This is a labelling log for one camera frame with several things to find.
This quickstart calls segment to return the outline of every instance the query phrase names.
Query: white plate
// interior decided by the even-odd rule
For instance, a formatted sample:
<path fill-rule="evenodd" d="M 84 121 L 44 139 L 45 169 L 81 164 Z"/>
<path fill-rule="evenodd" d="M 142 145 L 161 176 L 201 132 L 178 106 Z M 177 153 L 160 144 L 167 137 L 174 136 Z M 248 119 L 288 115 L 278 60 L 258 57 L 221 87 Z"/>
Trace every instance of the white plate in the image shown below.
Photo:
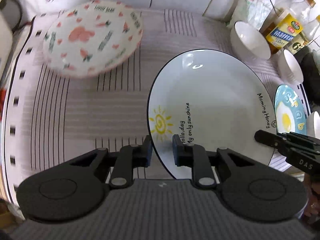
<path fill-rule="evenodd" d="M 70 77 L 95 76 L 126 60 L 143 33 L 140 14 L 121 2 L 95 0 L 57 19 L 44 38 L 48 67 Z"/>
<path fill-rule="evenodd" d="M 248 66 L 223 52 L 198 49 L 173 58 L 158 73 L 147 109 L 155 151 L 177 179 L 191 178 L 191 169 L 175 165 L 173 134 L 208 151 L 228 147 L 266 165 L 273 155 L 273 148 L 254 140 L 260 129 L 276 134 L 271 99 Z"/>

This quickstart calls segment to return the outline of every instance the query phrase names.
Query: black pot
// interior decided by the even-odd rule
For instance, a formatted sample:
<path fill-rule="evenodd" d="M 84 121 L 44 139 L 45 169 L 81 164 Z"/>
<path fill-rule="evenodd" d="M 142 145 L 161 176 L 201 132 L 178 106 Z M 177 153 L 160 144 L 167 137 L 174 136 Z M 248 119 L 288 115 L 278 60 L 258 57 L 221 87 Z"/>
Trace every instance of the black pot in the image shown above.
<path fill-rule="evenodd" d="M 300 64 L 303 73 L 303 86 L 309 101 L 320 104 L 320 55 L 316 51 L 306 54 Z"/>

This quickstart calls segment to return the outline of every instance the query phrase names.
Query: tablecloth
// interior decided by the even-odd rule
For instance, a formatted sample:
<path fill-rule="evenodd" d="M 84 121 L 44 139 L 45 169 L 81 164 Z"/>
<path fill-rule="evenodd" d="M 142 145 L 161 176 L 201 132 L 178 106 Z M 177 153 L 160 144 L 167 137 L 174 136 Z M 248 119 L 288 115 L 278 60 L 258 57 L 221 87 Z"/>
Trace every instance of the tablecloth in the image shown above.
<path fill-rule="evenodd" d="M 110 72 L 88 79 L 62 78 L 42 57 L 46 30 L 60 14 L 43 14 L 31 30 L 12 68 L 2 123 L 3 181 L 8 201 L 17 204 L 18 185 L 36 172 L 97 147 L 117 151 L 141 144 L 148 134 L 146 106 L 158 71 L 174 56 L 192 49 L 216 49 L 234 55 L 225 24 L 176 10 L 141 10 L 144 35 L 139 48 Z M 261 79 L 271 99 L 282 84 L 276 56 L 246 63 Z M 295 87 L 306 115 L 303 86 Z M 270 166 L 290 165 L 274 154 Z M 135 178 L 171 179 L 153 154 L 151 166 L 134 170 Z"/>

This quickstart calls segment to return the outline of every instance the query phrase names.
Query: yellow sun drawing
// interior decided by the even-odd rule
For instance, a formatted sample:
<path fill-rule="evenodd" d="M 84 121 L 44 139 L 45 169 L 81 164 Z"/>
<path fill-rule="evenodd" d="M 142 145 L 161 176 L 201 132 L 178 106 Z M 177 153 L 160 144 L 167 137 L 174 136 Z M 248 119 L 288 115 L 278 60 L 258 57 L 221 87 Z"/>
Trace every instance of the yellow sun drawing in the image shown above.
<path fill-rule="evenodd" d="M 161 110 L 159 106 L 158 109 L 153 109 L 155 113 L 155 117 L 149 118 L 150 122 L 154 122 L 154 129 L 151 130 L 151 133 L 157 133 L 156 139 L 163 141 L 164 138 L 168 138 L 166 133 L 172 134 L 172 132 L 168 129 L 168 126 L 173 126 L 172 123 L 169 123 L 171 116 L 165 116 L 165 110 Z"/>

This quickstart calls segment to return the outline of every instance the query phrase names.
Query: egg yolk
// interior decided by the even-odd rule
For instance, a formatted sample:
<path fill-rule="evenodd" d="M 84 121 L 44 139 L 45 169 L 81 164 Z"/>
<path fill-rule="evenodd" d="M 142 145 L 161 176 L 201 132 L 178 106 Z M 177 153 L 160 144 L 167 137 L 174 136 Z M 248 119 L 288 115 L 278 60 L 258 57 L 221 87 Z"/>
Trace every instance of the egg yolk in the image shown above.
<path fill-rule="evenodd" d="M 282 125 L 286 132 L 290 132 L 291 130 L 291 121 L 288 114 L 282 115 Z"/>

